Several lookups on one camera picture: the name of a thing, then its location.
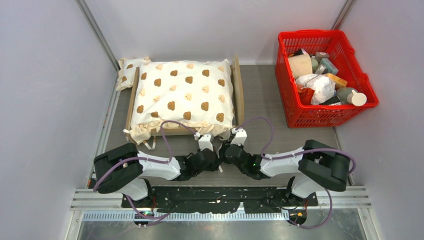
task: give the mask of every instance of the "red basket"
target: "red basket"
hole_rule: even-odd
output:
[[[300,30],[285,31],[278,35],[279,49],[275,75],[285,119],[289,128],[312,128],[340,126],[365,109],[379,104],[369,83],[354,56],[346,35],[340,30]],[[287,56],[303,48],[308,53],[326,52],[330,61],[338,68],[337,76],[347,81],[347,86],[355,88],[367,97],[363,106],[354,105],[303,105],[289,66]]]

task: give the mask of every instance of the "gray bottle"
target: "gray bottle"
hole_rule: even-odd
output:
[[[367,102],[367,96],[353,87],[341,87],[335,92],[341,104],[353,104],[357,107]]]

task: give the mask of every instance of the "wooden bed frame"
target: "wooden bed frame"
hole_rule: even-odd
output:
[[[140,68],[137,67],[135,70],[134,83],[132,85],[131,98],[129,99],[128,115],[126,116],[125,129],[131,130],[131,119],[133,118],[134,103],[137,95],[137,87],[139,86],[140,79]],[[245,121],[245,100],[243,96],[243,85],[242,76],[240,73],[239,57],[234,55],[231,63],[231,82],[233,86],[233,104],[234,104],[234,117],[235,125],[238,126]],[[192,133],[184,127],[171,128],[163,130],[166,136],[170,135],[192,135]],[[151,132],[152,136],[160,136],[160,132],[156,132],[153,129]],[[135,141],[131,138],[129,133],[125,133],[126,137],[132,142]]]

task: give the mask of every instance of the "white wall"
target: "white wall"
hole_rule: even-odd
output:
[[[115,74],[73,0],[1,1],[0,239],[63,237]]]
[[[338,127],[389,240],[423,239],[424,2],[357,1],[342,26],[379,97]]]
[[[87,0],[117,58],[277,59],[278,33],[330,29],[345,0]]]

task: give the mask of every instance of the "white pillow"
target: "white pillow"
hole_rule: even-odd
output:
[[[174,120],[219,135],[233,127],[231,67],[224,61],[147,62],[140,67],[131,137],[141,143],[150,130]],[[166,124],[176,128],[176,124]]]
[[[150,62],[151,61],[148,57],[136,59],[122,58],[119,60],[118,63],[120,70],[118,72],[116,90],[120,91],[126,88],[131,88],[134,84],[134,77],[136,75],[137,67],[141,67],[142,64]]]

